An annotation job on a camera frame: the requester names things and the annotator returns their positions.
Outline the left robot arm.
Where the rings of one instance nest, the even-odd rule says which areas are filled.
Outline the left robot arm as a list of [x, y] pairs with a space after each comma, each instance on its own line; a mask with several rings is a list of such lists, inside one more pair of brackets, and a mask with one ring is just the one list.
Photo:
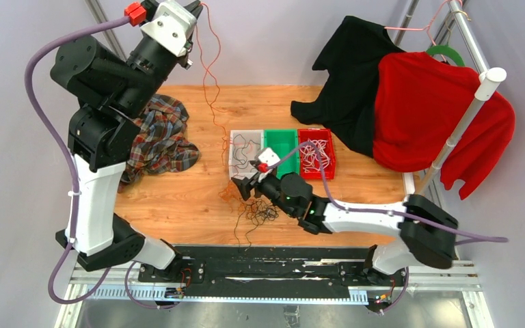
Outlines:
[[142, 40], [127, 60], [91, 32], [59, 47], [51, 78], [77, 97], [68, 124], [68, 151], [79, 183], [75, 223], [56, 241], [78, 253], [86, 271], [129, 261], [165, 282], [182, 273], [182, 256], [166, 241], [144, 236], [114, 212], [120, 177], [139, 127], [134, 120], [176, 66], [189, 67], [192, 35], [202, 11], [193, 1], [143, 1], [126, 11]]

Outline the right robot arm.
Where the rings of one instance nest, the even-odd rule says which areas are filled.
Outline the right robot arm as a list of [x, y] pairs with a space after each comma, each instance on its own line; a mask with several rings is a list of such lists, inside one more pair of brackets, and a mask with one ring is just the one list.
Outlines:
[[231, 178], [241, 197], [265, 197], [311, 234], [365, 232], [394, 237], [387, 245], [368, 249], [358, 276], [372, 285], [383, 284], [410, 267], [449, 269], [455, 258], [458, 221], [421, 195], [408, 195], [391, 204], [345, 203], [319, 197], [300, 175], [281, 178], [254, 174]]

